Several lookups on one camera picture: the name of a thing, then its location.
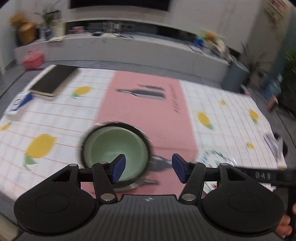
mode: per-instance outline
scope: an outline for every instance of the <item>wall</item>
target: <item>wall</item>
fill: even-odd
[[[261,53],[266,52],[267,56],[264,61],[274,62],[279,49],[282,46],[282,40],[287,31],[290,18],[291,10],[294,8],[289,1],[286,1],[288,8],[285,12],[285,18],[280,18],[278,28],[273,29],[273,24],[269,17],[265,13],[264,8],[268,6],[269,0],[263,0],[260,7],[258,17],[255,21],[254,28],[251,32],[249,42],[247,44],[250,53],[258,57]],[[262,66],[263,69],[269,71],[272,64],[265,64]],[[259,87],[264,79],[260,79],[258,76],[251,78],[252,85]]]
[[[0,9],[0,67],[2,72],[4,67],[15,59],[13,51],[16,48],[15,32],[10,26],[9,17],[19,8],[18,3],[19,0],[9,0]]]
[[[34,12],[42,12],[45,4],[57,0],[21,0],[28,17],[42,20]],[[81,19],[135,20],[155,23],[195,34],[200,28],[211,30],[227,39],[229,47],[241,51],[256,19],[261,0],[171,0],[169,12],[126,6],[95,6],[68,9],[70,0],[62,0],[57,8],[66,21]]]

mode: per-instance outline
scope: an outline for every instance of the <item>pink container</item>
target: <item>pink container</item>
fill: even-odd
[[[39,50],[32,50],[24,57],[25,69],[36,69],[43,64],[43,53]]]

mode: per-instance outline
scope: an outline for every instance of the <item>white checkered tablecloth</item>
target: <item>white checkered tablecloth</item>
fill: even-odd
[[[31,87],[46,70],[24,89]],[[70,163],[80,164],[79,148],[84,136],[93,127],[114,70],[79,69],[54,102],[34,98],[21,119],[0,132],[0,191],[13,200]],[[77,99],[71,97],[81,86],[92,90]],[[0,126],[10,121],[4,116]],[[36,165],[23,167],[25,152],[40,134],[56,137],[52,150],[35,159]]]
[[[48,68],[37,75],[27,90]],[[0,191],[13,200],[34,187],[50,175],[70,163],[80,164],[79,147],[83,137],[95,123],[100,105],[115,71],[105,69],[79,69],[75,76],[53,101],[34,98],[19,121],[3,128],[10,121],[4,116],[0,120]],[[223,149],[238,165],[246,167],[277,168],[277,163],[263,139],[271,132],[266,118],[254,101],[243,95],[218,90],[187,81],[180,81],[187,102],[192,129],[198,150],[217,147]],[[91,91],[72,98],[74,91],[82,86]],[[248,110],[259,115],[255,124]],[[197,113],[205,113],[213,129],[203,126]],[[28,146],[41,134],[56,138],[51,151],[41,158],[34,159],[35,165],[23,161]],[[254,149],[246,147],[251,142]]]

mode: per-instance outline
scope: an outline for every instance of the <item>gold vase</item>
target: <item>gold vase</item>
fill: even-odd
[[[23,44],[30,44],[34,41],[36,37],[36,26],[34,23],[26,23],[25,25],[21,26],[18,31],[20,40]]]

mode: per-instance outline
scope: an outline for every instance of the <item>blue and white package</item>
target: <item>blue and white package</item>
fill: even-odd
[[[11,121],[18,121],[24,110],[27,108],[28,103],[33,99],[30,92],[20,92],[10,103],[5,111],[5,115]]]

